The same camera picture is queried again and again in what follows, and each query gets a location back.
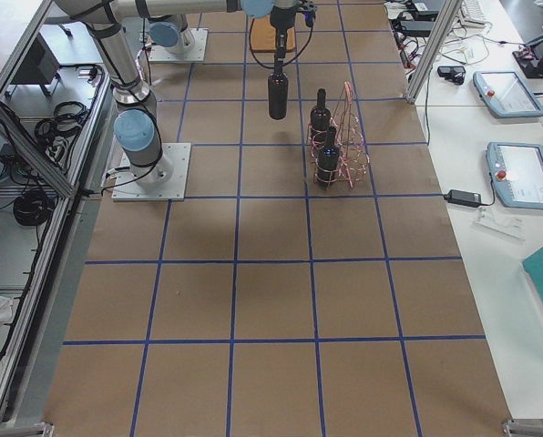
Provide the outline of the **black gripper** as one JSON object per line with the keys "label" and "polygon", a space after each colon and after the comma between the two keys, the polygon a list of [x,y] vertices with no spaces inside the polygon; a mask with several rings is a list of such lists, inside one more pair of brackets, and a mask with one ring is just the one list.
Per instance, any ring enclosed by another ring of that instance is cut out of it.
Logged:
{"label": "black gripper", "polygon": [[287,49],[287,31],[295,27],[296,16],[303,14],[305,25],[313,28],[317,5],[309,0],[275,1],[270,13],[270,23],[275,31],[275,67],[283,68]]}

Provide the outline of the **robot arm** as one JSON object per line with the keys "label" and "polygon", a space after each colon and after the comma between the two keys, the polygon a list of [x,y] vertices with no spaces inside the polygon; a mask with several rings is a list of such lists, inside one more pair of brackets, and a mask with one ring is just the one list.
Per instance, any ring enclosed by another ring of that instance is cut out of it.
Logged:
{"label": "robot arm", "polygon": [[195,13],[234,13],[239,10],[252,18],[270,18],[275,30],[275,53],[268,77],[269,115],[286,117],[288,77],[283,68],[288,51],[288,33],[297,14],[313,27],[316,5],[312,1],[57,1],[56,5],[73,21],[83,23],[94,39],[97,51],[110,73],[113,97],[120,111],[114,122],[114,135],[126,153],[134,180],[150,182],[168,177],[171,170],[164,158],[156,119],[155,96],[138,72],[122,29],[127,17],[163,19],[171,15]]}

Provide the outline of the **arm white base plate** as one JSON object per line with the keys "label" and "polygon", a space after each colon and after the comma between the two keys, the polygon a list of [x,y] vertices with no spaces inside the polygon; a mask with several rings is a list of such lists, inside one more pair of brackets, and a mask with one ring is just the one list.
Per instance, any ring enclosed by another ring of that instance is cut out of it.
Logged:
{"label": "arm white base plate", "polygon": [[152,42],[149,60],[153,63],[202,63],[206,53],[207,28],[179,31],[171,23],[155,24],[150,28]]}
{"label": "arm white base plate", "polygon": [[148,173],[132,167],[125,152],[119,165],[127,167],[116,177],[114,201],[182,201],[185,198],[190,165],[191,143],[163,143],[162,158]]}

